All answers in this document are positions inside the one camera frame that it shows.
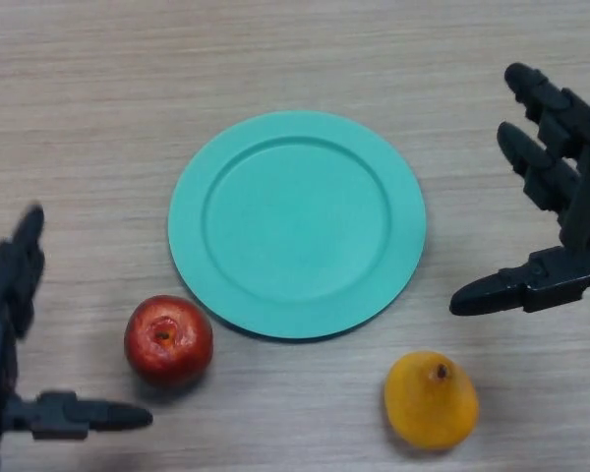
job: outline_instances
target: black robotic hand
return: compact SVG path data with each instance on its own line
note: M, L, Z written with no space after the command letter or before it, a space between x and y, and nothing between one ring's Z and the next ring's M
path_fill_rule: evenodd
M41 206L32 206L12 239L0 241L0 439L10 431L29 431L36 440L84 440L89 431L150 425L151 414L130 404L81 400L72 391L47 391L33 401L16 394L16 343L32 324L32 299L44 269L43 222Z
M510 65L504 79L526 117L539 125L546 149L509 123L499 126L499 146L524 179L524 193L539 209L558 215L562 246L461 288L450 301L459 316L544 310L580 300L590 286L590 106L524 64ZM576 170L564 157L574 159Z

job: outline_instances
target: teal plate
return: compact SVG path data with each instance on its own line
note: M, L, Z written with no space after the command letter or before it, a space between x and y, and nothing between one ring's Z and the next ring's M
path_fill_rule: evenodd
M381 137L313 111L222 132L173 192L168 239L190 290L216 315L285 339L337 334L393 301L422 255L415 175Z

